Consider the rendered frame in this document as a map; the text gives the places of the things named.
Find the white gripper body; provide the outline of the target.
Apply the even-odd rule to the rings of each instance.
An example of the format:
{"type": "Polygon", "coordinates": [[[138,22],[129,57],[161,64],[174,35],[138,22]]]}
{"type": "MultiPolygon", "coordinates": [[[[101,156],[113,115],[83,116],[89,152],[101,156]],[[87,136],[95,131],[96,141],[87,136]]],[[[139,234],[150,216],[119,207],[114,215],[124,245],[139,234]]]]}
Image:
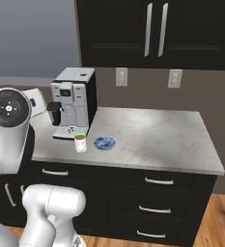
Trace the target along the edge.
{"type": "Polygon", "coordinates": [[[38,89],[25,90],[24,94],[29,98],[32,106],[31,117],[37,117],[46,111],[46,103],[44,101],[42,92],[38,89]]]}

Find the silver black coffee machine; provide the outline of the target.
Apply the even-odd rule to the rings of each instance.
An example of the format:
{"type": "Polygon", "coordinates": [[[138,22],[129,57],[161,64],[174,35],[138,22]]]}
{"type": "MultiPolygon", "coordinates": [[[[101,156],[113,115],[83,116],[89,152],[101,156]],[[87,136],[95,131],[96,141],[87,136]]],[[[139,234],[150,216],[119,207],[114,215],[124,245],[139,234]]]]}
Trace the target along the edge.
{"type": "Polygon", "coordinates": [[[65,68],[51,82],[52,101],[47,111],[56,127],[54,139],[73,140],[88,134],[98,110],[96,72],[89,68],[65,68]]]}

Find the white mug with coffee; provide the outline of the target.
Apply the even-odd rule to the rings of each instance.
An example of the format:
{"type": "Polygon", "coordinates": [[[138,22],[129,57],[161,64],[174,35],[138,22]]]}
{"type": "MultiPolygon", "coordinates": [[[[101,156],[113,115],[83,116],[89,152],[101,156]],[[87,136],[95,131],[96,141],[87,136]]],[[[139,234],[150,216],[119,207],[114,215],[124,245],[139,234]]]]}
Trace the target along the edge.
{"type": "Polygon", "coordinates": [[[74,135],[74,146],[77,152],[85,152],[87,150],[85,133],[76,133],[74,135]]]}

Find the blue patterned saucer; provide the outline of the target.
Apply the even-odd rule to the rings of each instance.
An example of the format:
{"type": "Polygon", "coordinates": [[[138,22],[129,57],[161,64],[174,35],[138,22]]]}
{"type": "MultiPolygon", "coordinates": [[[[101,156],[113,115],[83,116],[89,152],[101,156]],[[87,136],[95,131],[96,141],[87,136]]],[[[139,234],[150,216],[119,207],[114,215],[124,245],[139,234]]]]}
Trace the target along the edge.
{"type": "Polygon", "coordinates": [[[112,150],[115,147],[115,145],[115,139],[107,136],[98,137],[94,142],[94,146],[101,151],[112,150]]]}

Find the black drawer front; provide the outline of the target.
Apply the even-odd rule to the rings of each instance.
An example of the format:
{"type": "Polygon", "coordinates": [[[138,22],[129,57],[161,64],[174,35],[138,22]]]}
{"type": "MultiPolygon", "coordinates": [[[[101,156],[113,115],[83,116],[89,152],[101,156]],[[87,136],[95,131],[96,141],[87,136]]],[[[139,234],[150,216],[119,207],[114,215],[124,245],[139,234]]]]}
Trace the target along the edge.
{"type": "Polygon", "coordinates": [[[173,222],[163,221],[138,221],[132,225],[133,233],[141,239],[154,241],[164,244],[177,244],[181,235],[182,225],[173,222]],[[139,230],[142,233],[154,233],[163,234],[166,233],[166,238],[151,238],[142,235],[138,235],[136,231],[139,230]]]}
{"type": "Polygon", "coordinates": [[[28,165],[28,174],[42,183],[106,185],[105,168],[94,165],[31,161],[28,165]],[[69,175],[66,177],[46,175],[42,173],[42,169],[56,172],[69,171],[69,175]]]}
{"type": "Polygon", "coordinates": [[[186,208],[188,206],[188,199],[184,197],[160,196],[157,194],[153,194],[152,196],[136,197],[131,206],[135,213],[141,215],[164,219],[181,220],[184,219],[186,208]],[[139,206],[155,209],[171,208],[172,212],[170,214],[153,213],[148,211],[142,211],[138,208],[139,206]]]}
{"type": "Polygon", "coordinates": [[[165,191],[188,191],[194,179],[192,174],[166,172],[166,171],[147,171],[136,170],[134,172],[134,182],[136,187],[148,190],[165,190],[165,191]],[[159,180],[174,180],[174,185],[160,185],[145,182],[145,177],[159,180]]]}

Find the black upper cupboard door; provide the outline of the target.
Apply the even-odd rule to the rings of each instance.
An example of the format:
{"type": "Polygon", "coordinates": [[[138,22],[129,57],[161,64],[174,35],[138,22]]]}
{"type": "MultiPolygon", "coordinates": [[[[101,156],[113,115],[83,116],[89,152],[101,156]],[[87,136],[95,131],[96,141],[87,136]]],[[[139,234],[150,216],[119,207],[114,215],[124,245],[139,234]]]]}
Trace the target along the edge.
{"type": "Polygon", "coordinates": [[[83,67],[145,68],[155,0],[76,0],[83,67]]]}
{"type": "Polygon", "coordinates": [[[165,69],[225,70],[225,0],[159,0],[168,3],[165,69]]]}

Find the white wall outlet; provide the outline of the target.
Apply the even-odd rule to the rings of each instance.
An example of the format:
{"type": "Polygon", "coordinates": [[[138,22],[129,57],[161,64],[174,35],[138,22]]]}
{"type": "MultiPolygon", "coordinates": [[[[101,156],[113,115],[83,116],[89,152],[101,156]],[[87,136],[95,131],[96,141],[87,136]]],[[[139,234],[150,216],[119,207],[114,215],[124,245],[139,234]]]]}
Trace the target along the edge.
{"type": "Polygon", "coordinates": [[[127,86],[127,68],[116,68],[116,85],[127,86]]]}
{"type": "Polygon", "coordinates": [[[171,69],[169,71],[168,87],[179,89],[181,87],[183,71],[181,69],[171,69]]]}

